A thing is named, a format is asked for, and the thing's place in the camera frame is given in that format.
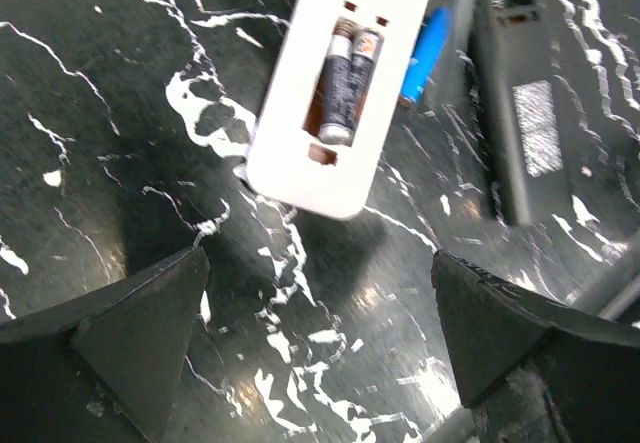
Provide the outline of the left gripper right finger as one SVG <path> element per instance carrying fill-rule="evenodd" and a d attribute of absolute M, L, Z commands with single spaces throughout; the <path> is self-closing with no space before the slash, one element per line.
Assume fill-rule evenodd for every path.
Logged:
<path fill-rule="evenodd" d="M 459 399 L 480 441 L 638 441 L 638 328 L 443 250 L 431 282 Z"/>

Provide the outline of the blue battery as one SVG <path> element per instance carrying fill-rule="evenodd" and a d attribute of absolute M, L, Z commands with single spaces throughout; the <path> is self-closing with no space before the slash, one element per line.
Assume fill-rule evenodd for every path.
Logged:
<path fill-rule="evenodd" d="M 450 9 L 437 7 L 422 24 L 400 90 L 402 106 L 414 106 L 424 95 L 447 42 L 451 18 Z"/>

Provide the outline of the white remote black batteries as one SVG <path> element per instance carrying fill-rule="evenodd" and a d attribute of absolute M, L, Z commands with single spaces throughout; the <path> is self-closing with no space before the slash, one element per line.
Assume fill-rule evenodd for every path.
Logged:
<path fill-rule="evenodd" d="M 333 219 L 365 205 L 429 0 L 296 0 L 247 155 L 258 193 Z M 346 145 L 318 138 L 331 38 L 381 36 Z"/>

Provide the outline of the black remote blue batteries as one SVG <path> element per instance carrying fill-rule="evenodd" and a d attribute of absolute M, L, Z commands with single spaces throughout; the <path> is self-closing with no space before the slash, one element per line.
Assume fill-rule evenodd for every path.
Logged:
<path fill-rule="evenodd" d="M 639 47 L 598 0 L 475 0 L 472 58 L 511 225 L 639 222 Z"/>

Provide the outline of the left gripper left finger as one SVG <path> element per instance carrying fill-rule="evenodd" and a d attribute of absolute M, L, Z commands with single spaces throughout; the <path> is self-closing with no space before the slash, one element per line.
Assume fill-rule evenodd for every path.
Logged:
<path fill-rule="evenodd" d="M 209 268 L 189 247 L 2 323 L 2 441 L 162 441 Z"/>

